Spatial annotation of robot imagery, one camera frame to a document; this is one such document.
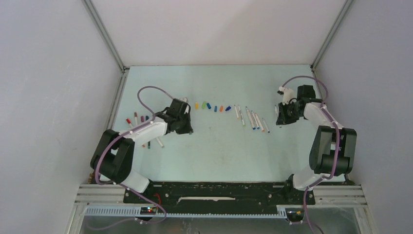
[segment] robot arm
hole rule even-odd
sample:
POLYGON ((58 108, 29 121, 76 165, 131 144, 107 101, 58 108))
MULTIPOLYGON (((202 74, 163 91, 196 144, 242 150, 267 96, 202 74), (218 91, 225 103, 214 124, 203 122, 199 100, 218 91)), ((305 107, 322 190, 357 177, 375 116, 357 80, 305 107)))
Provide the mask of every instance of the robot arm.
MULTIPOLYGON (((103 158, 99 173, 109 178, 116 184, 122 183, 128 188, 137 192, 144 192, 149 185, 149 179, 139 174, 132 168, 134 146, 142 145, 146 142, 170 132, 177 134, 192 134, 193 129, 190 124, 190 106, 187 99, 173 99, 170 107, 155 114, 154 120, 139 130, 120 138, 107 152, 103 158)), ((97 162, 103 151, 116 137, 120 135, 112 129, 106 130, 96 148, 91 160, 91 167, 96 169, 97 162)))
POLYGON ((277 125, 291 124, 299 120, 300 117, 304 117, 317 129, 310 152, 309 165, 293 175, 294 188, 305 190, 317 180, 325 180, 326 177, 330 176, 336 147, 339 147, 339 152, 334 176, 350 173, 356 149, 357 134, 355 130, 344 128, 339 124, 328 112, 325 105, 322 107, 325 111, 321 110, 322 100, 316 98, 316 93, 311 85, 299 86, 297 98, 294 98, 293 90, 284 87, 280 87, 279 93, 283 95, 283 102, 278 104, 276 110, 277 125), (336 145, 336 130, 326 114, 339 128, 339 145, 336 145))

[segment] gray wall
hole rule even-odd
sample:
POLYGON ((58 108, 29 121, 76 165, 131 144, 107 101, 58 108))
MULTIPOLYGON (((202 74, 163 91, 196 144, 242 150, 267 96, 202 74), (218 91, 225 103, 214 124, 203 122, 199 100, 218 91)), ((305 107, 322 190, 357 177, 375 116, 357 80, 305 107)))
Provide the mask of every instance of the gray wall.
POLYGON ((357 131, 351 178, 379 232, 410 233, 413 209, 413 1, 359 0, 317 68, 329 109, 357 131))
POLYGON ((0 233, 63 233, 120 71, 81 0, 2 0, 0 32, 0 233))

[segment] white wall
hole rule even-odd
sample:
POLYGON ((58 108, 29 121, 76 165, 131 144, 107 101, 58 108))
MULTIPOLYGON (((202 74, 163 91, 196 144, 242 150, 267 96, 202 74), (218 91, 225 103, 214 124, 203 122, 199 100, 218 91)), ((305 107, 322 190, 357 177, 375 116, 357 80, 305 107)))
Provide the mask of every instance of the white wall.
POLYGON ((311 64, 345 0, 94 0, 126 65, 311 64))
POLYGON ((411 233, 413 1, 356 1, 321 64, 329 110, 357 131, 351 178, 379 232, 411 233))
POLYGON ((0 233, 63 233, 120 71, 80 0, 2 0, 0 32, 0 233))

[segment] light blue table surface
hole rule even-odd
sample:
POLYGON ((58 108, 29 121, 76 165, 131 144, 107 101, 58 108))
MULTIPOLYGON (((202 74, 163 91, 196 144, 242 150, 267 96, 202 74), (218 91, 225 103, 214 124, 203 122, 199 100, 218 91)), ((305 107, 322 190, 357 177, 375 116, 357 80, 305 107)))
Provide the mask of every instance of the light blue table surface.
MULTIPOLYGON (((175 98, 188 98, 192 107, 194 133, 171 133, 155 140, 151 149, 135 146, 133 168, 151 180, 164 181, 284 181, 308 164, 316 129, 307 120, 279 128, 274 107, 282 101, 278 87, 287 79, 312 76, 309 65, 206 65, 131 67, 114 123, 116 131, 134 123, 133 113, 149 115, 136 94, 146 85, 165 89, 175 98), (204 110, 207 101, 212 109, 204 110), (236 119, 233 108, 239 104, 245 127, 236 119), (214 112, 231 105, 228 112, 214 112), (252 130, 245 106, 264 117, 270 133, 252 130)), ((297 90, 310 79, 296 79, 287 87, 297 90)), ((142 91, 142 101, 155 112, 169 106, 171 99, 155 89, 142 91)), ((332 181, 344 181, 344 176, 332 181)))

